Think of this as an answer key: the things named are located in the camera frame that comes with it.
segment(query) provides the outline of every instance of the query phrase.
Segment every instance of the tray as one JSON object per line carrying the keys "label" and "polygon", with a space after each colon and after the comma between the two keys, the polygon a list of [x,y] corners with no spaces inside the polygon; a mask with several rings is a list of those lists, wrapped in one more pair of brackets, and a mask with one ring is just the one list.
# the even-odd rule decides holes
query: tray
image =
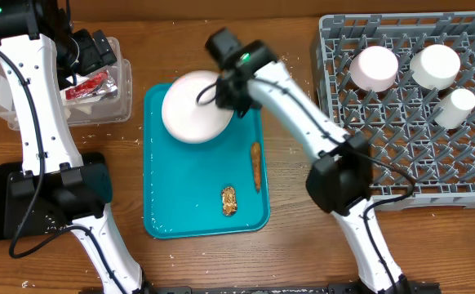
{"label": "tray", "polygon": [[[232,117],[216,138],[190,145],[173,138],[162,122],[171,84],[152,87],[144,98],[144,225],[156,238],[249,232],[270,217],[260,111]],[[250,149],[261,144],[261,191],[255,191]],[[222,212],[221,190],[236,190],[237,212]]]}
{"label": "tray", "polygon": [[[411,78],[411,58],[431,44],[452,47],[461,69],[450,89],[424,91]],[[368,46],[384,46],[399,59],[399,75],[386,92],[359,90],[349,81],[352,59]],[[475,208],[475,109],[462,127],[446,130],[433,106],[447,92],[475,93],[475,12],[334,15],[319,20],[310,49],[320,106],[351,133],[362,131],[373,156],[396,163],[417,179],[415,196],[380,209],[422,206]],[[374,166],[375,200],[406,190],[406,181]]]}

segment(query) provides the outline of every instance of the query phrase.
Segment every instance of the candy wrapper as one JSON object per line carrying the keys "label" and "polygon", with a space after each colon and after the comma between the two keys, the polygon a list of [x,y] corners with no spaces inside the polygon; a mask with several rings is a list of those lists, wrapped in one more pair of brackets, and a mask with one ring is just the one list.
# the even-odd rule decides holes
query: candy wrapper
{"label": "candy wrapper", "polygon": [[118,86],[116,85],[114,78],[107,70],[104,70],[76,87],[65,90],[65,99],[75,101],[103,96],[114,92],[117,89]]}

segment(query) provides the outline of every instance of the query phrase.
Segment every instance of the teal tray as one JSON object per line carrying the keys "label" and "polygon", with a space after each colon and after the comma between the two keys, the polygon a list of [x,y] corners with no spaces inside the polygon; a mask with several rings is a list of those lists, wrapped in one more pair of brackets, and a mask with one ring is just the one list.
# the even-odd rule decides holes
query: teal tray
{"label": "teal tray", "polygon": [[[162,121],[171,84],[158,84],[144,99],[144,225],[156,238],[249,232],[269,221],[270,202],[260,111],[234,115],[216,138],[198,145],[173,138]],[[261,191],[252,173],[251,146],[261,143]],[[221,190],[236,190],[237,211],[223,214]]]}

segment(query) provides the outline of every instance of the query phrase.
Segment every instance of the table surface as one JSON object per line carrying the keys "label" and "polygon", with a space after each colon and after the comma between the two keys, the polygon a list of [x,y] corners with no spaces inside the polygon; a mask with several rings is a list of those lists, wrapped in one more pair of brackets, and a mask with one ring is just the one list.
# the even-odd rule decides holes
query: table surface
{"label": "table surface", "polygon": [[[311,91],[309,45],[317,20],[77,24],[78,29],[103,29],[107,36],[117,38],[123,56],[132,64],[131,119],[74,127],[71,132],[81,152],[100,151],[106,157],[116,223],[129,252],[154,286],[320,286],[357,278],[356,262],[339,226],[305,191],[309,164],[301,146],[266,110],[264,148],[272,215],[261,231],[160,241],[147,234],[142,220],[143,145],[135,141],[143,140],[145,92],[193,70],[216,70],[204,43],[222,26],[228,26],[243,43],[265,40],[285,57],[304,91]],[[20,160],[20,133],[10,131],[0,119],[0,164]],[[439,282],[444,293],[475,293],[475,210],[420,208],[381,212],[378,217],[393,257],[409,279]],[[18,250],[41,240],[24,238]],[[8,247],[9,242],[0,242],[0,293],[75,293],[101,286],[72,235],[22,260],[12,260]],[[29,286],[21,289],[24,281]]]}

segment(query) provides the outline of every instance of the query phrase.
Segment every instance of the dish rack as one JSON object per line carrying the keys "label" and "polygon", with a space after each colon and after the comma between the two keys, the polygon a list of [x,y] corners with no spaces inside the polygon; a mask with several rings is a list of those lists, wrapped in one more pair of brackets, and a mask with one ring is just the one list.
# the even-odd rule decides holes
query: dish rack
{"label": "dish rack", "polygon": [[[411,58],[432,44],[451,47],[461,59],[457,79],[444,91],[426,91],[411,78]],[[393,86],[379,93],[356,87],[348,71],[361,50],[376,45],[399,60]],[[417,179],[413,197],[381,210],[475,208],[475,108],[455,130],[433,121],[439,114],[433,107],[450,91],[464,87],[475,94],[475,12],[323,16],[310,54],[321,110],[351,133],[362,131],[374,146],[372,156]],[[406,187],[402,176],[374,165],[375,201]]]}

